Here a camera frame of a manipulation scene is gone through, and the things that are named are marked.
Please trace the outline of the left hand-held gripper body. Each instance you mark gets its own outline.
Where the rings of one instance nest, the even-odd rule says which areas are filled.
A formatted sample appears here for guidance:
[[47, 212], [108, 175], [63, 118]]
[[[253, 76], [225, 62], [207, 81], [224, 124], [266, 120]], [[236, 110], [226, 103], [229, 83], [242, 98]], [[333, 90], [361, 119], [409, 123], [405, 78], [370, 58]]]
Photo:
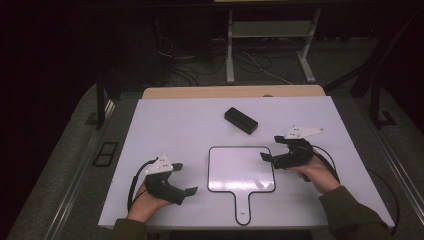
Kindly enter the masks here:
[[148, 193], [156, 198], [170, 203], [181, 205], [185, 199], [185, 192], [172, 186], [168, 179], [172, 175], [173, 167], [170, 158], [164, 154], [156, 159], [145, 171], [144, 184]]

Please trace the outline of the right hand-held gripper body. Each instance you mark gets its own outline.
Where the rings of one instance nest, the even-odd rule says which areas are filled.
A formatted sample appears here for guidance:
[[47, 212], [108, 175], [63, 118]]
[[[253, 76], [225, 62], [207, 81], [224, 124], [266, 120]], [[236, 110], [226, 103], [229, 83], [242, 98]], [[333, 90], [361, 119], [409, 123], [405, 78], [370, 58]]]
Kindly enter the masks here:
[[314, 150], [306, 138], [323, 132], [323, 128], [293, 125], [292, 128], [283, 135], [286, 139], [290, 139], [289, 144], [284, 144], [288, 148], [288, 152], [273, 156], [273, 167], [275, 169], [287, 169], [307, 164], [312, 159]]

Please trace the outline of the white paddle-shaped whiteboard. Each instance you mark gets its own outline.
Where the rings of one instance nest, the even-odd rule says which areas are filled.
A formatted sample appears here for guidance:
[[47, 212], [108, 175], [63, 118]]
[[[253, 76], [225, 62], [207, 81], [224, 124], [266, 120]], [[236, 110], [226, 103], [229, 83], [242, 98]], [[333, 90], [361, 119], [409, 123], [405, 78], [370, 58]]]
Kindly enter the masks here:
[[208, 190], [234, 197], [235, 221], [246, 226], [251, 221], [250, 195], [275, 190], [272, 165], [262, 159], [269, 153], [260, 146], [214, 146], [209, 150]]

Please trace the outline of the black whiteboard eraser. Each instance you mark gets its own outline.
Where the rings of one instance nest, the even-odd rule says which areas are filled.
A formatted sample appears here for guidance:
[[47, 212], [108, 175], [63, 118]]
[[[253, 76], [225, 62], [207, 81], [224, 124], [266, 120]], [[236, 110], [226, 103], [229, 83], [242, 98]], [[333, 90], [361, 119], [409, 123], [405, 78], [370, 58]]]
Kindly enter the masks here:
[[231, 107], [224, 113], [224, 118], [247, 134], [252, 134], [258, 127], [257, 121], [234, 107]]

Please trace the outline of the person's left hand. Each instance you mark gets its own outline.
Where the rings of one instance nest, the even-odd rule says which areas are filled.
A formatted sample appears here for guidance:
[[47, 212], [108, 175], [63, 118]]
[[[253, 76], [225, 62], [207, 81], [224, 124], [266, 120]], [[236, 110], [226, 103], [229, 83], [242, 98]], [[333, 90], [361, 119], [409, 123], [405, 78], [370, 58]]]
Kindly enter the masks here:
[[170, 205], [170, 202], [152, 196], [147, 192], [145, 185], [142, 184], [137, 191], [137, 196], [134, 199], [126, 218], [147, 223], [158, 210], [168, 205]]

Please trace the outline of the person's right hand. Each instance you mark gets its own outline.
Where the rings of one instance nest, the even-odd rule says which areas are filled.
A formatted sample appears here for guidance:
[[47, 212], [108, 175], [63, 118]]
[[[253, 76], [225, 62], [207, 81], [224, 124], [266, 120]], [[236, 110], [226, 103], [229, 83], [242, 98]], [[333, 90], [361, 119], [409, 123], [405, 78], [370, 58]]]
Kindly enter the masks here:
[[299, 177], [307, 177], [314, 185], [316, 190], [322, 194], [326, 194], [341, 184], [331, 174], [325, 164], [316, 156], [314, 156], [306, 165], [292, 167]]

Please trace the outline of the wooden table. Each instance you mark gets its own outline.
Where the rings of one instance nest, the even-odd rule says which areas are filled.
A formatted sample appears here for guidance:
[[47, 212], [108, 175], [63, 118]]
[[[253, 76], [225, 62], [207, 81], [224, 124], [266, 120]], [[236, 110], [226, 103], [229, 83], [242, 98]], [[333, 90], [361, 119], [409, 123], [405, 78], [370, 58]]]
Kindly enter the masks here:
[[159, 87], [144, 91], [143, 99], [183, 98], [243, 98], [243, 97], [303, 97], [325, 96], [319, 85], [258, 85], [258, 86], [207, 86]]

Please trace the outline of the black metal stand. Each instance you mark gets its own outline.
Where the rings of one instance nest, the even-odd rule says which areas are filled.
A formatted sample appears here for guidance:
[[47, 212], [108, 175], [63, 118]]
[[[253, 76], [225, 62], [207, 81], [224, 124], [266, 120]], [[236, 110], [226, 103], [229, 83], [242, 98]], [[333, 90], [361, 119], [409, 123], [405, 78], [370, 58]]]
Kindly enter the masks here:
[[374, 126], [380, 130], [383, 126], [394, 126], [396, 124], [392, 115], [388, 111], [380, 109], [381, 86], [371, 85], [370, 119]]

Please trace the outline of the white metal stand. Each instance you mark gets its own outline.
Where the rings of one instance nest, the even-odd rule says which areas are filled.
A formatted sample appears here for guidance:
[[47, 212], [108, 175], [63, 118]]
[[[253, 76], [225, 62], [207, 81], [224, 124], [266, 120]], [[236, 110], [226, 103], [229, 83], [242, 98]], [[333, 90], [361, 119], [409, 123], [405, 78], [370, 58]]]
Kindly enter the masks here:
[[307, 60], [315, 30], [321, 15], [321, 8], [314, 11], [310, 20], [294, 21], [235, 21], [233, 11], [228, 12], [227, 24], [227, 54], [226, 80], [228, 84], [235, 83], [233, 40], [241, 38], [303, 38], [304, 45], [297, 52], [297, 59], [308, 83], [315, 83], [316, 79]]

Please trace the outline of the black rectangular floor frame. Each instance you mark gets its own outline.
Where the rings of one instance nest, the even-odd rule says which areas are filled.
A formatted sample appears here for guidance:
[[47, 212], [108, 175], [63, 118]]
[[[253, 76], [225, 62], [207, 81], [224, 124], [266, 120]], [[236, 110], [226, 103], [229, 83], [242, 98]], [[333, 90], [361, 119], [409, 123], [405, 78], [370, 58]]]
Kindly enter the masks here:
[[104, 142], [92, 162], [94, 167], [109, 167], [117, 151], [118, 142]]

